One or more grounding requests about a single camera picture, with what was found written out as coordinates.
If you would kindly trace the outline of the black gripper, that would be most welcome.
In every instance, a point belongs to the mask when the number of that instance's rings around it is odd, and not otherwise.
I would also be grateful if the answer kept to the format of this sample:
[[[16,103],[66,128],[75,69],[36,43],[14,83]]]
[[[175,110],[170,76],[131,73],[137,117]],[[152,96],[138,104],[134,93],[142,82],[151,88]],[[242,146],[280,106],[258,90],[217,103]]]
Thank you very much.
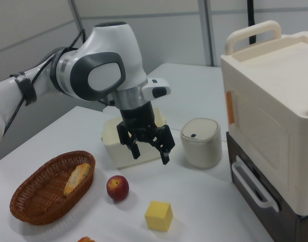
[[[168,125],[157,127],[151,102],[129,110],[120,110],[122,121],[117,125],[120,143],[126,145],[134,159],[138,159],[140,151],[137,141],[149,143],[161,156],[163,165],[170,161],[169,154],[175,141]]]

